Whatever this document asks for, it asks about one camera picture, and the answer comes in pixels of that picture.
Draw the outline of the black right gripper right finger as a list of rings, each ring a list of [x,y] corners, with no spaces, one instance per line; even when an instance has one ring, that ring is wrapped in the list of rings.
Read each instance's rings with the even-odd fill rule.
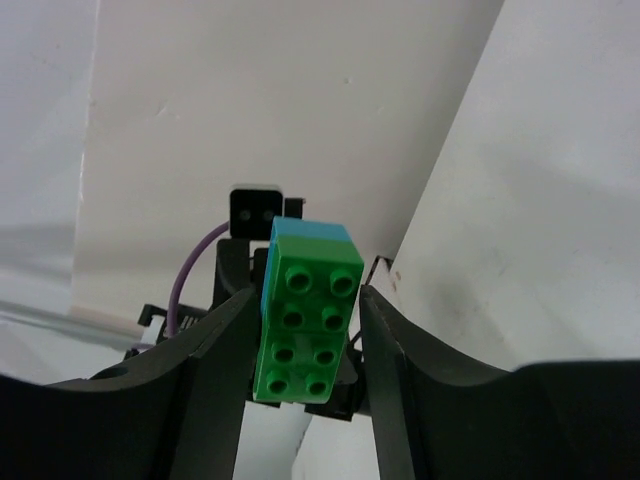
[[[364,366],[384,479],[635,479],[639,364],[505,371],[360,291]]]

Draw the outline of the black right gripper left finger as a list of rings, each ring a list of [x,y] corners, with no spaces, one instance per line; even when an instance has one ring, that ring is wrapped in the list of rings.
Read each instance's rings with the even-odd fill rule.
[[[257,353],[258,299],[88,379],[1,380],[5,479],[229,479]]]

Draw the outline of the green lego brick block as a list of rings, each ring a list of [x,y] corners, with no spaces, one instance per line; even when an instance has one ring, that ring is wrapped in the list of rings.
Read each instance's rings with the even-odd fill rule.
[[[272,240],[261,300],[255,401],[328,401],[363,269],[361,255],[347,240],[294,235]]]

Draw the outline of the teal rectangular lego brick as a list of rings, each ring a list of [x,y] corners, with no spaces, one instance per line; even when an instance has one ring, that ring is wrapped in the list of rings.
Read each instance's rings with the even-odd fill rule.
[[[330,253],[331,247],[345,250],[354,246],[353,240],[346,228],[341,224],[307,221],[298,218],[277,216],[273,220],[265,276],[261,295],[261,314],[265,316],[268,306],[269,283],[274,271],[276,254],[275,247],[278,240],[293,239],[298,250],[302,250],[312,259],[333,258],[336,253]]]

